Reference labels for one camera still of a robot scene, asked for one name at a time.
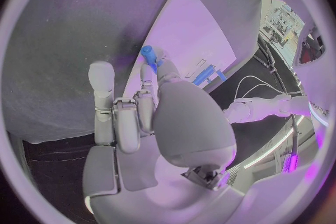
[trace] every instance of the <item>white surface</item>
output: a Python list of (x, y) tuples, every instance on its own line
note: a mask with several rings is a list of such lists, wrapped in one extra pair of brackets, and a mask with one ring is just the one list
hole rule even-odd
[[(210, 64), (216, 66), (216, 71), (223, 71), (236, 59), (224, 33), (200, 0), (168, 0), (143, 45), (165, 50), (182, 79), (190, 82)], [(124, 97), (132, 97), (139, 89), (139, 73), (143, 63), (144, 59), (139, 54), (126, 84)]]

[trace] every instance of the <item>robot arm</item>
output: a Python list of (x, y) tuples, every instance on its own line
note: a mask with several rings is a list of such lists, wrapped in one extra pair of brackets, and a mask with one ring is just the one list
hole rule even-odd
[(239, 98), (224, 114), (230, 123), (256, 122), (268, 115), (286, 117), (290, 114), (310, 116), (307, 96), (291, 97), (281, 94), (273, 99)]

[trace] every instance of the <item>gray fabric surface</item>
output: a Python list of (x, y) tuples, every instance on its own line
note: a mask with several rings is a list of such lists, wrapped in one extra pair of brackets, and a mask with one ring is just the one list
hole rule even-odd
[[(106, 60), (114, 66), (120, 96), (165, 1), (31, 0), (4, 64), (7, 130), (31, 143), (92, 133), (90, 63)], [(229, 40), (237, 56), (234, 66), (255, 47), (261, 0), (201, 1)]]

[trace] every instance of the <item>dark floor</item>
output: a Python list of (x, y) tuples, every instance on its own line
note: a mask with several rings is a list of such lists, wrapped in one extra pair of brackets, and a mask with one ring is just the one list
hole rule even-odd
[[(296, 82), (290, 70), (283, 64), (278, 54), (272, 50), (276, 67), (288, 91), (297, 91)], [(264, 59), (258, 51), (257, 56)], [(221, 108), (227, 108), (234, 99), (239, 81), (255, 75), (278, 87), (272, 74), (254, 58), (250, 59), (238, 72), (211, 93)], [(238, 97), (260, 82), (248, 78), (241, 84)], [(247, 97), (273, 98), (277, 95), (267, 87), (258, 87)], [(233, 124), (237, 140), (235, 165), (264, 146), (284, 125), (284, 119), (269, 116), (260, 122)], [(94, 135), (64, 139), (41, 144), (24, 143), (27, 163), (32, 176), (44, 197), (60, 212), (75, 223), (95, 223), (85, 207), (82, 194), (82, 172), (89, 149), (94, 145)]]

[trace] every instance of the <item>blue object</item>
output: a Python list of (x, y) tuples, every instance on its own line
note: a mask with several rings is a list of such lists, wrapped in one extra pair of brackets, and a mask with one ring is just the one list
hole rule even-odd
[(209, 76), (211, 76), (212, 74), (215, 73), (215, 69), (214, 69), (214, 66), (208, 66), (207, 69), (201, 71), (201, 73), (196, 76), (195, 80), (193, 81), (193, 83), (196, 85), (196, 86), (199, 86), (201, 85), (205, 80), (207, 80), (207, 78)]
[(141, 55), (146, 60), (147, 64), (152, 67), (154, 73), (156, 74), (157, 66), (156, 66), (156, 54), (152, 48), (152, 46), (144, 46), (141, 50)]
[(222, 81), (226, 81), (227, 80), (226, 76), (224, 76), (224, 74), (222, 73), (222, 71), (218, 70), (216, 73), (218, 74), (218, 76), (221, 78)]

